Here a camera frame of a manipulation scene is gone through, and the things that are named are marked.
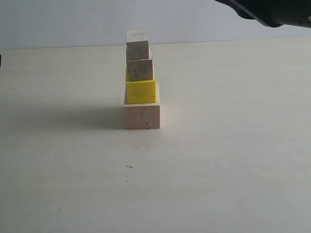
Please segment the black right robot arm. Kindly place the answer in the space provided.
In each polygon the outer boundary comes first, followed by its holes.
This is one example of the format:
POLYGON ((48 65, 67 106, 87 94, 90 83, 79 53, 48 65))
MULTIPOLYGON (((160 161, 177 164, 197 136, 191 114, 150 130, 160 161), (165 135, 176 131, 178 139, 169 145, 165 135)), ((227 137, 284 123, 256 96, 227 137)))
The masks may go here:
POLYGON ((311 27, 310 0, 218 0, 241 18, 277 28, 283 25, 311 27))

